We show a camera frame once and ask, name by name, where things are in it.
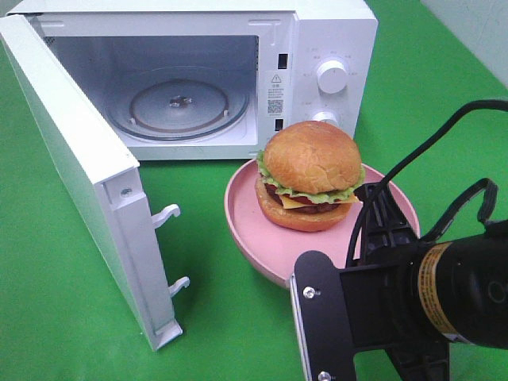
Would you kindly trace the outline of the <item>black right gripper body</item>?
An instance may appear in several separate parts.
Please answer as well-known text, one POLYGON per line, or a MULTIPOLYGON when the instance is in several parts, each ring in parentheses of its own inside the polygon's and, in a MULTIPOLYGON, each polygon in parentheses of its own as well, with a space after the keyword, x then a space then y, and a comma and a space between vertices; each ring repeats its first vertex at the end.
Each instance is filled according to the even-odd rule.
POLYGON ((388 302, 387 265, 339 269, 319 251, 301 254, 290 278, 304 377, 355 380, 354 357, 383 349, 403 380, 421 378, 421 357, 403 347, 388 302))

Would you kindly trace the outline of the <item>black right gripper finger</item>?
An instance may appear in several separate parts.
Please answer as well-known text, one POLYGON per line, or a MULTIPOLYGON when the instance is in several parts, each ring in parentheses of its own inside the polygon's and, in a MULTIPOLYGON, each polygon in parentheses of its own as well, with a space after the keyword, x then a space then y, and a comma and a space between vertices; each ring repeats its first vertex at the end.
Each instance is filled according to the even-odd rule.
POLYGON ((395 342, 384 350, 401 380, 450 380, 449 341, 445 339, 395 342))
POLYGON ((345 267, 399 262, 400 247, 418 240, 418 235, 400 210, 389 187, 376 196, 361 223, 360 256, 347 255, 345 267))

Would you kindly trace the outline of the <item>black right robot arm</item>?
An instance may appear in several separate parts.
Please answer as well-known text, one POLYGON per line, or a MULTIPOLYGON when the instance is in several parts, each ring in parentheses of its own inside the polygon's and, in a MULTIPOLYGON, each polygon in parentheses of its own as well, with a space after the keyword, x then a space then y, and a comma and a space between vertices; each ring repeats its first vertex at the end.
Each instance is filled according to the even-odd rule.
POLYGON ((354 357, 382 349, 404 380, 447 380, 451 343, 507 346, 507 223, 490 219, 497 188, 481 179, 423 237, 389 189, 370 201, 360 253, 340 269, 304 252, 291 301, 308 380, 354 380, 354 357))

